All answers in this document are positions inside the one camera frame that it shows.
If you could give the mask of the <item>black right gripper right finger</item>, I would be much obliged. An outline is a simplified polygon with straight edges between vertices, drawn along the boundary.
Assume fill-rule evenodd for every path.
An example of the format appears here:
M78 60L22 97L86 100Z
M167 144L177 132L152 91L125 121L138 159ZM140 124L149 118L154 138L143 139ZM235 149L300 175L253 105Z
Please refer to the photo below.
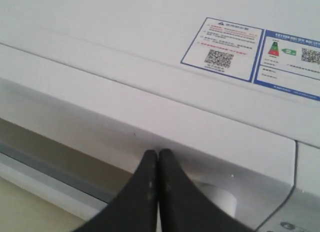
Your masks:
M163 232L251 232L213 204L188 178L170 149L158 154L159 213Z

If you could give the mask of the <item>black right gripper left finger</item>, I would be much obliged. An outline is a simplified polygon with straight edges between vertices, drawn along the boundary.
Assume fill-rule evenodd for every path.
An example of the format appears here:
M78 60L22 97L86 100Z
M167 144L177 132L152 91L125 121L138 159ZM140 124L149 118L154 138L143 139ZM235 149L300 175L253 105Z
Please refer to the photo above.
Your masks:
M120 193L82 232L155 232L157 228L157 153L147 150Z

